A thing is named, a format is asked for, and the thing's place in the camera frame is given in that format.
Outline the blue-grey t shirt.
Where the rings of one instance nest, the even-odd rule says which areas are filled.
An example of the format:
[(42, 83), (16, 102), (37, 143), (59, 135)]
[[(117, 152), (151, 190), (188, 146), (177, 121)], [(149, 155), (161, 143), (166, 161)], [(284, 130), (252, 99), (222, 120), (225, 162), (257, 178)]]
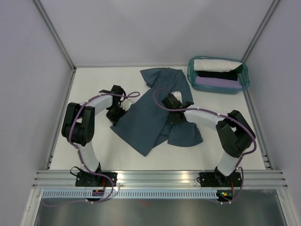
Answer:
[(149, 90), (131, 105), (127, 113), (111, 129), (139, 154), (167, 142), (179, 147), (191, 147), (203, 142), (195, 123), (172, 124), (169, 111), (158, 106), (168, 93), (179, 91), (183, 102), (193, 100), (190, 87), (182, 70), (151, 68), (140, 71)]

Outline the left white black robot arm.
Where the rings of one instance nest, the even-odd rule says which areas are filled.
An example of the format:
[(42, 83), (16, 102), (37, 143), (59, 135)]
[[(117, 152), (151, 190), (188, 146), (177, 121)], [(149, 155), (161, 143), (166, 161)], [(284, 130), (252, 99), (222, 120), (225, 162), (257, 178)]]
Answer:
[(111, 90), (101, 90), (96, 96), (79, 104), (67, 105), (62, 125), (62, 136), (77, 150), (82, 169), (88, 172), (86, 181), (91, 186), (99, 186), (103, 176), (100, 162), (92, 145), (95, 134), (95, 117), (106, 110), (106, 117), (115, 126), (125, 115), (121, 103), (126, 93), (121, 86), (114, 85)]

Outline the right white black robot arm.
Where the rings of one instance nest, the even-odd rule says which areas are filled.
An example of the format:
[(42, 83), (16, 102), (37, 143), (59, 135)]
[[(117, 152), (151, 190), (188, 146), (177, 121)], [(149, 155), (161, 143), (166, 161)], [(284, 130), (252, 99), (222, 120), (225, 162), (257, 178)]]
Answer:
[(255, 133), (237, 110), (216, 113), (200, 108), (193, 102), (187, 101), (183, 104), (174, 93), (163, 99), (162, 104), (163, 108), (169, 111), (172, 123), (191, 122), (217, 132), (224, 150), (214, 175), (216, 183), (220, 186), (227, 185), (243, 157), (257, 149)]

